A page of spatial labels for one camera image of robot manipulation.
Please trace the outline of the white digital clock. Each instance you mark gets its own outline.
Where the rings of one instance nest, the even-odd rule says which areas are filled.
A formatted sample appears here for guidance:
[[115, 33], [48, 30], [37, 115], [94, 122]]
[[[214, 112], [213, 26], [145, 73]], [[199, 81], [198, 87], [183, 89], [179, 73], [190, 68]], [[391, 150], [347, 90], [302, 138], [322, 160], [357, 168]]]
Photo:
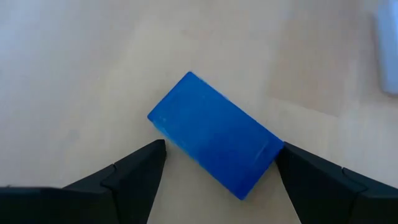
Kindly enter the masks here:
[[381, 0], [374, 18], [381, 89], [398, 96], [398, 0]]

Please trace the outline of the blue plastic box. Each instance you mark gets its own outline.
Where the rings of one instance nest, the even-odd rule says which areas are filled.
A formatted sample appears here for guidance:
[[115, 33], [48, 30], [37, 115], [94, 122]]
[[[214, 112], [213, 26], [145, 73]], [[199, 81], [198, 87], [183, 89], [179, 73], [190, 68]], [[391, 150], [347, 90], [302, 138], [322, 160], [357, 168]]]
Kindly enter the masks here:
[[284, 146], [281, 139], [192, 72], [184, 75], [147, 117], [240, 200]]

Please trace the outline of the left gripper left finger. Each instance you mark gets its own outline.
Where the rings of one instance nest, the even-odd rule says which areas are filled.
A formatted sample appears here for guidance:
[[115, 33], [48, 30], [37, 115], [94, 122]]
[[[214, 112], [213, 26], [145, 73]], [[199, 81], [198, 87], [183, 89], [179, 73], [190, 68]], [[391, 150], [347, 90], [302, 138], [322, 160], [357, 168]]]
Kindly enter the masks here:
[[0, 187], [0, 224], [146, 224], [166, 155], [158, 139], [64, 188]]

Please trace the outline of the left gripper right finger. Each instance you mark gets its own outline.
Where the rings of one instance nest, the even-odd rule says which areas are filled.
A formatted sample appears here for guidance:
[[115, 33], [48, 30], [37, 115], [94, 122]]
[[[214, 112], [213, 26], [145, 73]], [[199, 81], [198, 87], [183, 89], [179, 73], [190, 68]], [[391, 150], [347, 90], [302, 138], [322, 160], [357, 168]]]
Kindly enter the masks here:
[[398, 189], [285, 143], [276, 164], [302, 224], [398, 224]]

